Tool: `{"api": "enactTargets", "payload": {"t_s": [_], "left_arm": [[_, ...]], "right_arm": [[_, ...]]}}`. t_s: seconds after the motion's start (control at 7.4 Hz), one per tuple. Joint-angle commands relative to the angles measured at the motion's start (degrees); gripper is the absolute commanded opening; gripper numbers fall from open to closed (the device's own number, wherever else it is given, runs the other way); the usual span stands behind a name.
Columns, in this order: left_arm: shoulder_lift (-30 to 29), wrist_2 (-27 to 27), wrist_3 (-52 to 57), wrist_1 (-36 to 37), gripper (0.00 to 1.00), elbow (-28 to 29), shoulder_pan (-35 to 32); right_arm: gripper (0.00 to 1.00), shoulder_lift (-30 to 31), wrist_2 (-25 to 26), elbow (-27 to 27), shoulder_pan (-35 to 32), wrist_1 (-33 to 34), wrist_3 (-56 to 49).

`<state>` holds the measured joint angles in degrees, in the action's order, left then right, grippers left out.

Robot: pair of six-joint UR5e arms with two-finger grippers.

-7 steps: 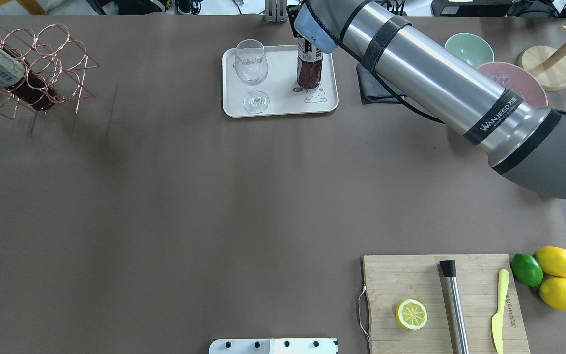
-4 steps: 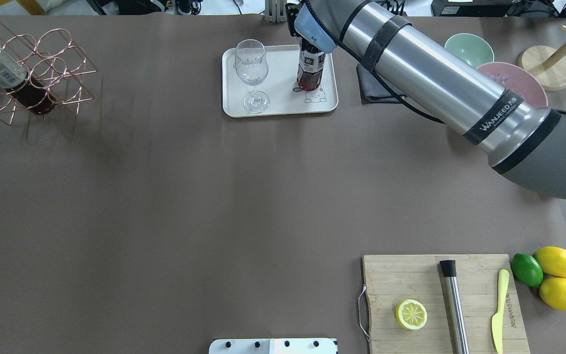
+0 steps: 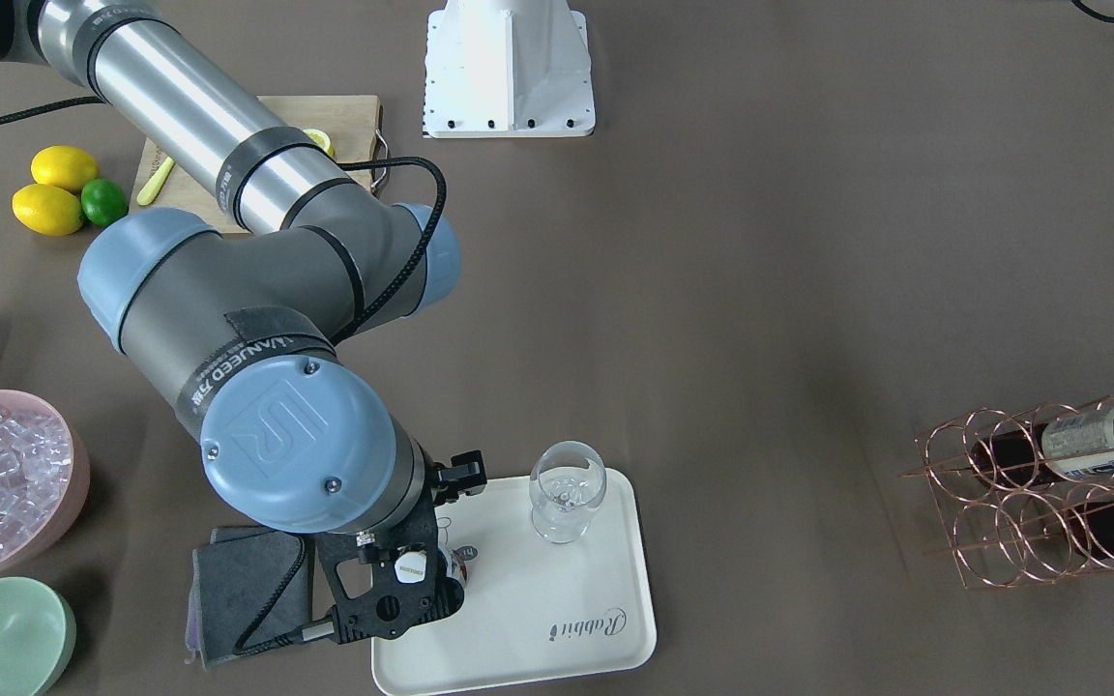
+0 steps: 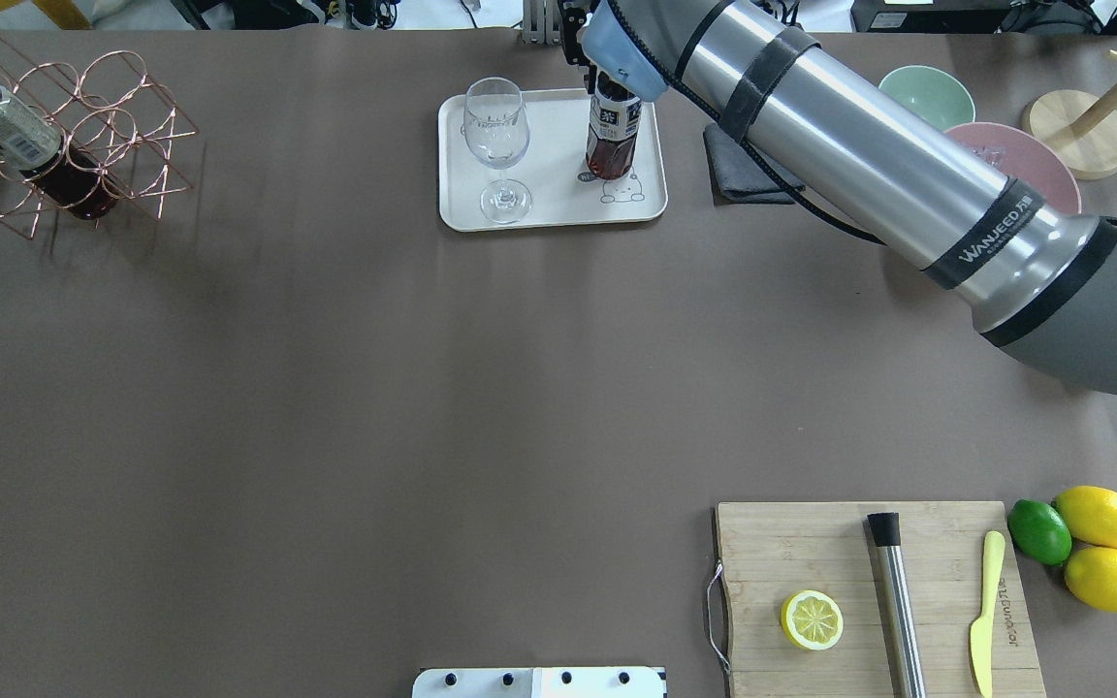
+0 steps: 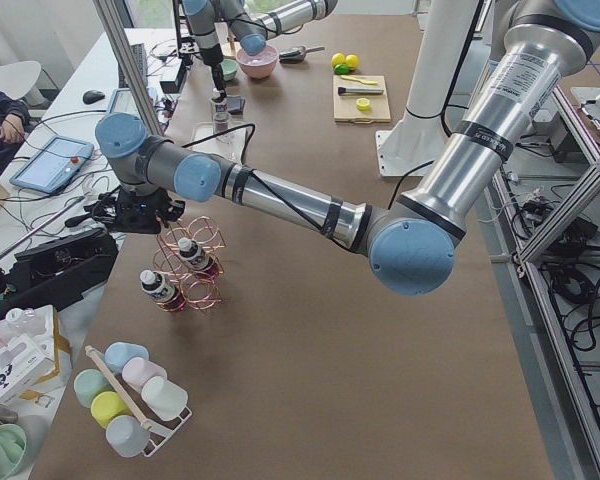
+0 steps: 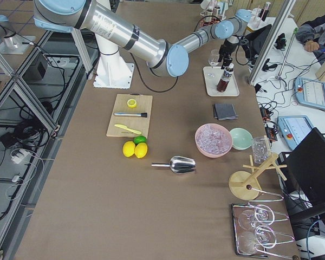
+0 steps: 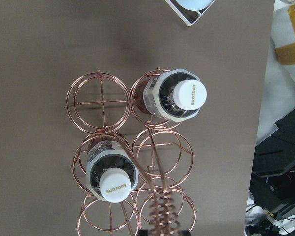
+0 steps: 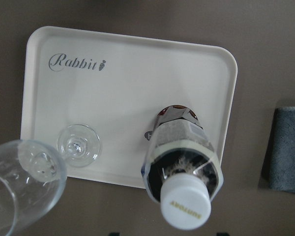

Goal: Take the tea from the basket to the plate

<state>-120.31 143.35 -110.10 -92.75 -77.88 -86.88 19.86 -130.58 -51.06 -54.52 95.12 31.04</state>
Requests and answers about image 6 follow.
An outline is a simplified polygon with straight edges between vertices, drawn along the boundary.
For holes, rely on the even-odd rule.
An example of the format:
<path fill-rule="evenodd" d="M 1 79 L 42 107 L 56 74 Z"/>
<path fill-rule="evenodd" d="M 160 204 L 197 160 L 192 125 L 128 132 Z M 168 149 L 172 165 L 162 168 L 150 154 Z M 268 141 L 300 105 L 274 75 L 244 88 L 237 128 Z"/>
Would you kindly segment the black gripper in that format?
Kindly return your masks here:
<path fill-rule="evenodd" d="M 245 57 L 249 58 L 249 47 L 248 47 L 249 40 L 242 36 L 239 38 L 238 36 L 231 36 L 227 39 L 225 39 L 224 43 L 220 46 L 219 50 L 219 63 L 221 64 L 221 67 L 224 68 L 224 66 L 229 66 L 232 63 L 232 53 L 235 51 L 235 49 L 239 46 L 242 46 Z"/>

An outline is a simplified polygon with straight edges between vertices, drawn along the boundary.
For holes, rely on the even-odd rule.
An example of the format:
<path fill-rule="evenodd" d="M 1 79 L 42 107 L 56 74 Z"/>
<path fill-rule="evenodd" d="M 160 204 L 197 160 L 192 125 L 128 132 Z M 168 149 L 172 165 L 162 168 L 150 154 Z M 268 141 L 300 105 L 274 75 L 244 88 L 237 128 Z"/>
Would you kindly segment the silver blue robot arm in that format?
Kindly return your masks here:
<path fill-rule="evenodd" d="M 155 76 L 178 77 L 189 66 L 189 53 L 210 40 L 241 34 L 251 12 L 239 9 L 234 17 L 204 26 L 176 44 L 156 40 L 97 1 L 34 1 L 34 20 L 45 30 L 88 29 L 147 62 Z"/>

